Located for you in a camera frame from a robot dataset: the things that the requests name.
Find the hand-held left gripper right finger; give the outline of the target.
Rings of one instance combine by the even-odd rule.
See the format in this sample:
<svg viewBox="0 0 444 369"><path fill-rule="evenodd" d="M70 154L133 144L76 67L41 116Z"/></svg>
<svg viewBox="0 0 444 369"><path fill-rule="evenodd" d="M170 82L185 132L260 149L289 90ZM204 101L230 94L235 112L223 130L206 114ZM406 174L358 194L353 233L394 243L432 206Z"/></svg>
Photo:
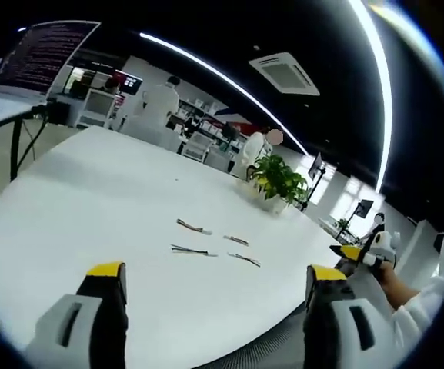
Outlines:
<svg viewBox="0 0 444 369"><path fill-rule="evenodd" d="M394 366L391 324L335 268L307 267L303 334L304 368Z"/></svg>

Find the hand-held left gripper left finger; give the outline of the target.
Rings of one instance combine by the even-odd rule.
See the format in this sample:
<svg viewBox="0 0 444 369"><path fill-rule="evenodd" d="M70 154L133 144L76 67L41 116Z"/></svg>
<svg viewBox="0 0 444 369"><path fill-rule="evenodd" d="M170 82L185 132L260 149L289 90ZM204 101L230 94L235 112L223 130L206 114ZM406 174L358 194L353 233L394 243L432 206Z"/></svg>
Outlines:
<svg viewBox="0 0 444 369"><path fill-rule="evenodd" d="M38 319L24 358L33 368L124 368L126 305L125 263L94 266Z"/></svg>

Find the person's right hand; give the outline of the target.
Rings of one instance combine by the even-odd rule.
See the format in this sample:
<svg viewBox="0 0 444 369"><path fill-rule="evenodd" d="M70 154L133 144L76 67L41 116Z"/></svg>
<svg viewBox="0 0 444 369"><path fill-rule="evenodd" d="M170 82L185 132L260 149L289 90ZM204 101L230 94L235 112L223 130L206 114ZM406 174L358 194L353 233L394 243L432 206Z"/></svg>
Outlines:
<svg viewBox="0 0 444 369"><path fill-rule="evenodd" d="M398 310L419 294L418 290L409 287L398 278L393 264L388 261L381 263L376 270L376 275L387 301L394 310Z"/></svg>

